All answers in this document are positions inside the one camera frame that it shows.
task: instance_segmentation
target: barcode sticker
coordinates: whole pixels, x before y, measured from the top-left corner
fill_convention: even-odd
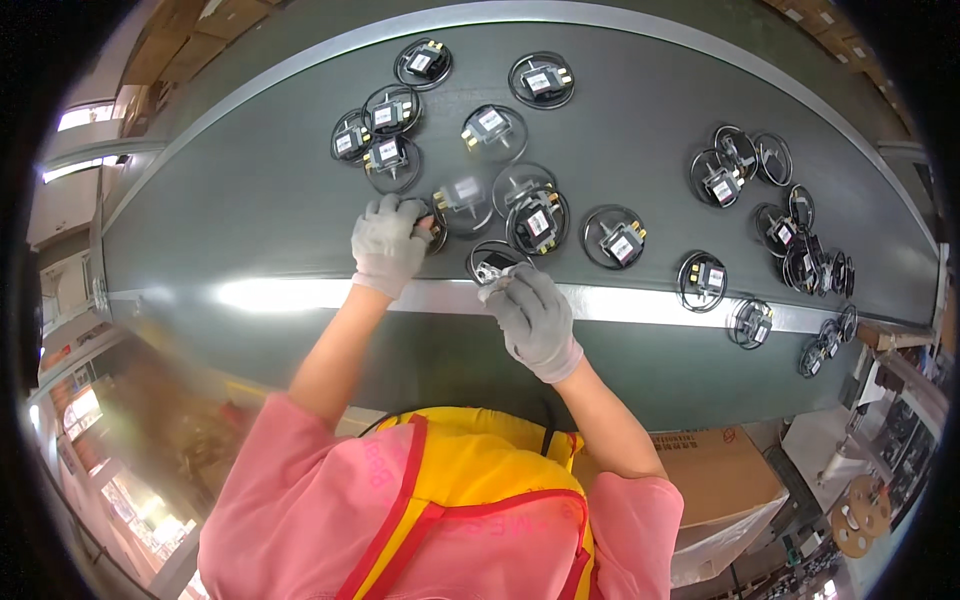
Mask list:
[[[733,195],[733,192],[731,192],[730,186],[727,185],[726,181],[720,181],[714,185],[713,193],[716,194],[717,200],[721,203]]]
[[[373,124],[374,125],[383,125],[384,123],[390,123],[392,117],[393,109],[391,107],[378,108],[373,113]]]
[[[417,54],[413,60],[410,61],[410,68],[414,71],[423,72],[423,68],[426,67],[426,64],[430,62],[430,57],[425,54]]]
[[[550,80],[546,78],[546,75],[543,73],[538,73],[537,75],[531,75],[527,78],[527,85],[532,91],[538,92],[542,89],[546,89],[550,86]]]
[[[347,134],[347,135],[341,135],[340,137],[338,137],[338,138],[337,138],[337,154],[338,154],[338,155],[341,155],[341,154],[343,154],[344,152],[346,152],[347,150],[349,150],[350,145],[351,145],[351,144],[350,144],[350,136],[349,136],[349,134]]]
[[[547,231],[549,227],[542,210],[538,210],[532,217],[527,219],[527,225],[530,226],[530,230],[534,232],[534,235],[540,235],[544,231]]]
[[[480,121],[480,125],[482,125],[485,130],[492,132],[494,128],[503,124],[503,117],[500,116],[499,112],[491,108],[477,117],[477,121]]]
[[[610,252],[613,252],[613,255],[616,256],[616,259],[620,262],[623,262],[633,249],[634,247],[630,245],[627,238],[622,236],[610,246]]]
[[[723,285],[723,271],[719,269],[710,269],[710,277],[707,279],[707,284],[713,287],[720,287]]]
[[[389,160],[396,156],[396,140],[390,140],[380,144],[380,160]]]
[[[790,228],[786,225],[780,227],[780,231],[777,232],[777,237],[780,238],[783,245],[786,246],[790,243],[790,240],[793,239],[793,234],[790,233]]]
[[[457,196],[460,196],[464,200],[480,193],[480,187],[477,186],[476,180],[472,177],[468,177],[463,181],[457,181],[453,184],[453,187],[457,190]]]

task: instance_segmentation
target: brown cardboard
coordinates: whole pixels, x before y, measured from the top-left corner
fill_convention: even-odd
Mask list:
[[[817,36],[817,41],[820,42],[824,48],[827,48],[828,52],[833,54],[833,57],[837,59],[838,62],[844,64],[851,71],[856,72],[856,70],[862,70],[862,65],[860,64],[860,59],[853,55],[853,52],[850,51],[850,48],[847,47],[847,44],[843,42],[843,39],[837,37],[833,32],[827,30]]]
[[[163,82],[183,84],[227,47],[227,41],[195,32],[160,74]]]
[[[667,476],[684,497],[681,528],[734,519],[781,493],[777,475],[740,427],[651,438]]]
[[[123,84],[152,85],[186,39],[187,34],[162,31],[150,33],[127,66],[127,71],[123,75]]]
[[[269,12],[266,6],[256,0],[224,0],[213,14],[197,21],[195,29],[231,41]]]
[[[207,0],[162,0],[150,16],[143,31],[189,35],[193,31]]]

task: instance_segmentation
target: cable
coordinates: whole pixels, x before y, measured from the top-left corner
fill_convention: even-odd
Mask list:
[[[422,162],[420,161],[420,148],[417,147],[417,144],[413,143],[402,135],[397,135],[396,139],[401,140],[403,150],[407,156],[406,169],[411,173],[411,175],[406,181],[399,180],[403,181],[403,183],[401,183],[399,186],[383,187],[381,185],[377,185],[376,181],[373,180],[375,173],[373,169],[364,169],[364,173],[367,175],[367,181],[370,182],[370,184],[373,186],[373,189],[383,195],[399,194],[400,192],[410,189],[410,186],[417,182],[417,179],[420,178],[420,168],[422,166]]]
[[[760,236],[760,242],[763,244],[763,248],[767,249],[767,251],[776,258],[786,258],[789,246],[782,243],[778,244],[776,241],[772,240],[770,236],[767,235],[767,231],[773,227],[780,218],[786,216],[786,211],[776,204],[760,203],[756,206],[756,213],[754,216],[756,233]]]
[[[856,312],[856,306],[850,304],[840,313],[838,323],[840,325],[840,341],[848,344],[856,336],[856,327],[859,324],[860,316]]]
[[[350,121],[353,121],[354,119],[359,119],[361,123],[364,122],[362,109],[354,108],[353,110],[350,110],[344,114],[344,116],[337,119],[337,124],[333,127],[333,132],[330,133],[330,157],[338,162],[345,162],[354,166],[360,166],[360,163],[363,162],[364,152],[370,148],[372,138],[368,139],[366,142],[363,142],[355,151],[353,151],[353,153],[350,153],[343,158],[337,156],[337,136],[338,134],[343,134],[349,130],[349,127],[345,129],[340,128],[344,125],[349,125]]]
[[[537,173],[540,180],[536,180],[537,177],[532,174],[522,174],[523,167],[530,167],[528,170],[539,170],[540,173]],[[496,214],[500,215],[501,218],[506,219],[507,215],[510,214],[510,209],[507,208],[507,192],[498,193],[498,189],[502,190],[507,186],[506,180],[510,181],[510,191],[517,190],[522,183],[518,184],[514,181],[513,177],[518,179],[527,179],[528,181],[534,184],[534,187],[541,187],[550,183],[554,188],[557,187],[557,176],[553,174],[553,171],[547,169],[543,165],[533,162],[531,160],[524,160],[522,162],[515,162],[511,165],[504,167],[502,171],[496,176],[496,179],[493,180],[492,188],[492,200],[493,208],[496,210]],[[499,202],[499,197],[503,197],[502,202]]]
[[[763,346],[763,343],[766,342],[766,336],[769,335],[770,328],[765,327],[766,331],[759,335],[757,333],[751,335],[745,331],[746,327],[744,325],[749,323],[750,317],[752,316],[752,314],[748,313],[748,309],[750,309],[750,311],[759,311],[763,315],[773,314],[770,305],[763,300],[746,298],[736,312],[733,313],[733,323],[732,326],[727,328],[727,335],[734,344],[737,344],[741,348],[745,350],[755,350]]]
[[[804,379],[812,379],[820,371],[821,360],[820,358],[813,358],[815,354],[819,354],[820,358],[824,355],[823,343],[819,336],[810,340],[804,346],[804,351],[800,353],[797,372],[803,375]]]
[[[625,265],[620,264],[619,261],[615,261],[612,258],[609,258],[606,254],[603,254],[603,255],[607,256],[610,262],[602,262],[600,260],[597,260],[597,258],[593,256],[593,253],[589,250],[589,247],[587,246],[587,240],[589,238],[590,225],[592,224],[593,220],[606,212],[620,212],[622,214],[625,214],[627,215],[628,221],[630,223],[636,221],[637,223],[640,223],[640,229],[646,229],[643,226],[643,221],[640,220],[640,217],[635,212],[633,212],[630,208],[627,208],[626,206],[621,206],[620,204],[602,204],[594,208],[587,215],[587,218],[584,219],[584,226],[582,228],[582,235],[580,237],[580,245],[583,247],[584,253],[587,255],[587,258],[589,258],[590,262],[592,262],[594,265],[598,267],[603,267],[604,269],[610,269],[611,271],[623,271],[624,269],[628,269],[636,264],[639,258],[643,255],[643,250],[646,248],[646,244],[644,244],[643,248],[640,249],[640,252],[638,252],[633,258],[631,258],[630,262],[628,262]]]
[[[805,202],[798,202],[799,198],[804,198]],[[787,209],[790,211],[790,218],[797,224],[798,228],[805,228],[807,231],[813,229],[813,220],[817,216],[816,207],[813,204],[813,198],[805,187],[799,183],[790,188],[786,196]],[[806,204],[806,215],[800,212],[801,204]]]
[[[554,238],[553,246],[548,248],[545,252],[538,252],[536,248],[530,247],[529,244],[524,243],[523,240],[520,238],[519,232],[517,231],[516,219],[517,219],[517,215],[519,214],[519,211],[517,209],[521,208],[523,200],[518,200],[514,205],[514,207],[510,210],[510,213],[507,215],[507,225],[504,228],[507,241],[510,243],[510,245],[515,250],[519,252],[523,252],[528,256],[543,256],[543,255],[552,253],[557,248],[559,248],[560,245],[564,242],[564,240],[566,239],[566,234],[570,229],[570,217],[569,217],[570,205],[567,203],[566,197],[563,194],[561,194],[559,190],[541,186],[531,190],[525,196],[524,200],[526,198],[530,198],[531,196],[539,192],[546,194],[547,197],[556,194],[557,204],[560,206],[560,210],[550,213],[551,215],[556,215],[557,213],[560,213],[560,216],[561,216],[561,219],[555,219],[555,221],[559,221],[559,223],[557,223],[557,233],[556,233],[556,237]]]
[[[438,60],[444,61],[444,70],[440,75],[437,76],[436,79],[429,80],[425,77],[420,77],[419,79],[425,80],[425,83],[417,83],[412,81],[410,78],[405,79],[403,77],[403,64],[413,57],[414,53],[412,51],[420,48],[423,44],[430,43],[431,41],[433,40],[429,37],[421,37],[417,41],[411,42],[406,48],[400,51],[400,54],[396,55],[396,59],[394,60],[394,77],[396,77],[398,82],[404,85],[409,85],[416,91],[427,91],[442,84],[450,75],[450,71],[453,69],[453,53],[451,53],[446,46],[443,46],[440,49],[440,58]]]
[[[795,241],[790,246],[786,257],[780,264],[783,283],[798,292],[813,296],[820,287],[820,268],[814,260],[813,252],[810,250],[809,238],[811,236],[806,232],[800,232],[798,236],[800,240]],[[804,256],[810,257],[810,269],[806,268]],[[810,272],[812,272],[812,280],[811,276],[807,276],[807,273]]]
[[[549,65],[557,67],[559,69],[566,69],[564,74],[573,77],[573,73],[570,71],[570,65],[566,63],[564,57],[560,56],[556,52],[546,52],[540,51],[533,54],[528,54],[525,57],[521,57],[514,62],[514,66],[510,67],[510,74],[507,75],[507,86],[510,88],[510,91],[514,94],[514,98],[519,100],[523,105],[530,108],[538,108],[540,110],[553,110],[554,108],[560,108],[566,103],[570,102],[570,99],[573,98],[573,86],[574,81],[570,81],[569,84],[566,84],[563,87],[563,93],[556,95],[553,99],[537,102],[536,97],[532,91],[527,90],[523,83],[520,81],[521,73],[519,69],[523,66],[523,63],[528,63],[528,66],[531,69],[538,68],[541,65],[534,65],[534,61],[545,62]],[[518,88],[523,88],[524,93],[521,94]]]
[[[473,119],[476,115],[490,109],[495,110],[501,115],[503,114],[507,115],[507,119],[510,122],[510,128],[506,132],[503,132],[502,134],[500,134],[499,136],[493,139],[500,141],[501,145],[507,150],[509,150],[510,152],[505,153],[504,157],[492,157],[494,156],[494,152],[491,152],[489,150],[484,151],[479,149],[480,148],[489,149],[491,146],[493,146],[494,148],[497,148],[497,146],[495,146],[491,142],[483,142],[481,145],[481,143],[477,141],[468,142],[467,149],[472,152],[473,148],[477,148],[478,149],[477,154],[480,155],[481,159],[484,159],[488,162],[497,162],[497,163],[514,162],[515,160],[523,156],[524,151],[526,151],[527,149],[527,142],[530,139],[530,131],[527,129],[527,122],[516,110],[513,110],[510,107],[504,107],[502,105],[483,105],[482,107],[478,107],[476,110],[474,110],[469,115],[467,115],[467,118],[464,119],[464,125],[461,128],[461,131],[464,132],[464,135],[466,135],[468,132],[468,124],[470,123],[470,120]],[[511,133],[513,133],[515,141],[517,136],[522,136],[523,143],[519,145],[519,150],[515,151],[510,146],[510,144],[507,143],[506,141],[506,137]]]
[[[721,284],[720,293],[717,296],[714,296],[712,300],[708,301],[703,306],[694,306],[686,299],[686,285],[689,282],[689,273],[692,265],[700,260],[704,259],[705,262],[712,262],[720,268],[724,269],[723,283]],[[716,256],[710,254],[709,252],[704,252],[702,250],[694,251],[685,261],[684,264],[680,267],[680,272],[677,274],[677,283],[680,285],[680,291],[677,292],[677,297],[680,300],[680,304],[690,312],[703,314],[707,313],[717,306],[720,305],[720,302],[723,301],[723,298],[727,295],[727,274],[726,267]]]
[[[389,94],[393,90],[402,91],[403,93],[410,96],[410,103],[412,105],[410,106],[410,117],[406,119],[406,123],[401,127],[397,127],[396,125],[394,125],[390,127],[388,130],[385,130],[383,132],[378,132],[373,127],[373,115],[371,115],[370,113],[370,101],[380,95],[383,95],[384,102],[386,102],[387,96],[389,96]],[[420,105],[420,95],[410,85],[386,84],[383,87],[377,89],[373,94],[367,97],[367,101],[363,103],[363,107],[361,108],[361,110],[363,111],[364,126],[366,126],[367,129],[370,130],[372,134],[377,135],[379,137],[389,137],[391,135],[396,135],[398,133],[407,133],[408,131],[413,129],[414,125],[416,125],[417,121],[420,119],[420,114],[422,113],[422,106]]]
[[[767,168],[767,158],[765,156],[767,148],[763,144],[764,139],[771,139],[780,146],[780,149],[783,152],[783,176],[779,179],[775,178],[770,174],[770,170]],[[759,133],[754,137],[754,146],[756,147],[756,161],[759,162],[759,173],[767,180],[768,183],[772,183],[777,187],[786,187],[790,184],[790,180],[793,179],[793,157],[790,155],[790,148],[786,145],[786,142],[782,137],[776,133],[763,132]],[[771,156],[776,156],[776,152],[771,152]]]
[[[708,155],[716,156],[717,170],[727,168],[727,166],[723,163],[723,159],[721,158],[720,153],[717,152],[716,149],[714,148],[707,148],[706,150],[702,151],[700,154],[696,155],[693,158],[693,161],[690,162],[690,171],[687,174],[687,178],[690,183],[690,190],[697,197],[697,199],[704,204],[708,204],[710,206],[713,206],[714,208],[730,208],[740,197],[739,189],[737,189],[736,192],[733,194],[733,200],[731,200],[729,204],[721,205],[716,200],[714,200],[710,196],[710,194],[707,193],[707,190],[704,188],[703,180],[696,179],[696,176],[694,175],[694,172],[697,169],[697,165],[700,163],[701,160],[705,160],[706,156]],[[707,163],[707,166],[709,170],[712,169],[712,167],[709,166],[709,163]]]
[[[754,145],[754,140],[750,139],[750,136],[744,133],[743,130],[734,125],[721,125],[716,132],[713,134],[713,149],[718,153],[723,153],[723,144],[722,137],[725,133],[729,133],[731,142],[733,143],[734,148],[736,148],[736,142],[733,140],[735,135],[743,136],[743,139],[747,140],[747,144],[750,145],[750,156],[754,158],[754,168],[750,171],[750,175],[745,175],[748,180],[754,178],[756,175],[756,170],[759,167],[759,161],[756,160],[756,146]]]
[[[467,261],[465,265],[467,268],[467,275],[470,276],[470,279],[472,279],[474,283],[481,287],[489,284],[490,282],[481,280],[477,275],[477,265],[474,262],[474,256],[478,252],[484,250],[503,258],[506,262],[511,264],[516,265],[521,262],[526,262],[531,267],[534,267],[534,261],[532,261],[529,256],[517,251],[504,240],[484,240],[470,250],[469,254],[467,254]]]

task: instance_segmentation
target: window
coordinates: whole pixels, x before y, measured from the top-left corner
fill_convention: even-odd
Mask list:
[[[71,127],[79,127],[87,123],[96,123],[97,121],[109,121],[113,116],[113,102],[100,106],[74,108],[66,112],[60,118],[58,132],[68,130]]]
[[[125,469],[117,473],[102,492],[117,516],[162,562],[170,558],[197,525],[192,520],[186,524],[180,522],[163,498]]]
[[[63,429],[66,430],[72,442],[103,415],[100,412],[97,395],[93,393],[92,388],[87,389],[63,411]]]

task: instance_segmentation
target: gray work glove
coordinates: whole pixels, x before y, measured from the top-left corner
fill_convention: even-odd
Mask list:
[[[353,227],[350,244],[357,261],[353,283],[379,290],[396,300],[410,279],[420,270],[430,231],[416,227],[426,213],[420,200],[400,201],[396,194],[367,204]]]
[[[503,330],[507,351],[543,383],[563,381],[577,368],[584,349],[573,339],[573,312],[549,275],[520,264],[479,297]]]

